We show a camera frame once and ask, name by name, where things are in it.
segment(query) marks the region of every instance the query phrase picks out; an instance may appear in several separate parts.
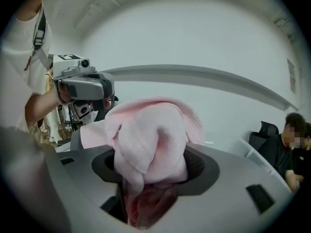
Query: white ceiling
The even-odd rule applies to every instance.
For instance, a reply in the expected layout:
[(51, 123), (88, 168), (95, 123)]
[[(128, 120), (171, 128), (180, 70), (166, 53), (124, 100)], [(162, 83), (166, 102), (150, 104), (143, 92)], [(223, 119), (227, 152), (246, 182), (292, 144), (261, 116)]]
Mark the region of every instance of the white ceiling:
[[(83, 35), (93, 24), (135, 0), (44, 0), (45, 12), (52, 30)], [(287, 35), (295, 35), (294, 22), (278, 0), (232, 0), (255, 10)]]

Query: circular opening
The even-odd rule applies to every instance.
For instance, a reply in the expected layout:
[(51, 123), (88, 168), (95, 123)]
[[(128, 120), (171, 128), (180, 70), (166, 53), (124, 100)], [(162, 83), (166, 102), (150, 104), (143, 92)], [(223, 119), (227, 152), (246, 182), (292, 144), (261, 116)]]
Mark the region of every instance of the circular opening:
[(83, 61), (81, 62), (81, 65), (82, 65), (83, 67), (88, 67), (89, 63), (88, 63), (87, 60), (83, 60)]
[(114, 159), (115, 159), (115, 155), (114, 155), (114, 153), (113, 153), (113, 154), (107, 156), (107, 157), (105, 158), (105, 161), (104, 161), (106, 167), (109, 168), (109, 169), (112, 170), (112, 171), (114, 171)]
[(83, 107), (82, 109), (81, 109), (81, 113), (82, 114), (85, 114), (87, 112), (87, 108), (86, 107)]
[(195, 179), (203, 172), (205, 163), (199, 156), (191, 153), (190, 151), (185, 151), (184, 158), (187, 165), (188, 182)]

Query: black office chair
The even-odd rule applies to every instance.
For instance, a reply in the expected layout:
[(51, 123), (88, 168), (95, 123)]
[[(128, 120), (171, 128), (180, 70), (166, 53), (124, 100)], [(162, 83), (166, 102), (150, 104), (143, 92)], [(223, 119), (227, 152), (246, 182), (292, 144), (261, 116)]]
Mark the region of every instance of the black office chair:
[(278, 133), (278, 128), (276, 125), (261, 121), (261, 129), (259, 132), (251, 132), (249, 136), (249, 145), (254, 149), (258, 150), (262, 144), (272, 135)]

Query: black t-shirt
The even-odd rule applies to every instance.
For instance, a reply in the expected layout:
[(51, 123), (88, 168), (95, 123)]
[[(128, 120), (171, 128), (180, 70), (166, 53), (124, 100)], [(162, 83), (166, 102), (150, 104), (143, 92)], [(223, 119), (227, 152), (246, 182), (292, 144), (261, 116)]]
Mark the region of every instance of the black t-shirt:
[(311, 150), (293, 150), (294, 173), (302, 175), (304, 178), (311, 175)]
[(286, 170), (293, 169), (292, 150), (284, 146), (280, 134), (269, 137), (258, 152), (283, 178), (285, 178)]

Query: person's arm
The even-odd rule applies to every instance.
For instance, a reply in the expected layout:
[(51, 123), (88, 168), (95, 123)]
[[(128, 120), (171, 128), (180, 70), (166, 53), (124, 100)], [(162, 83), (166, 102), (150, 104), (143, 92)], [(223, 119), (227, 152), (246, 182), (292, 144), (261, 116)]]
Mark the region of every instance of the person's arm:
[(20, 21), (29, 21), (34, 18), (41, 8), (42, 0), (26, 0), (16, 11), (16, 18)]
[(260, 153), (262, 157), (270, 163), (271, 166), (274, 166), (277, 156), (277, 144), (275, 139), (269, 138), (266, 140), (258, 149), (258, 153)]
[[(34, 95), (28, 100), (25, 106), (25, 118), (28, 125), (38, 122), (58, 106), (54, 89), (55, 88), (43, 95)], [(65, 85), (59, 84), (58, 91), (61, 100), (64, 102), (68, 102), (70, 100), (70, 96)]]
[(286, 170), (285, 172), (285, 181), (292, 192), (297, 191), (296, 187), (296, 177), (293, 170)]

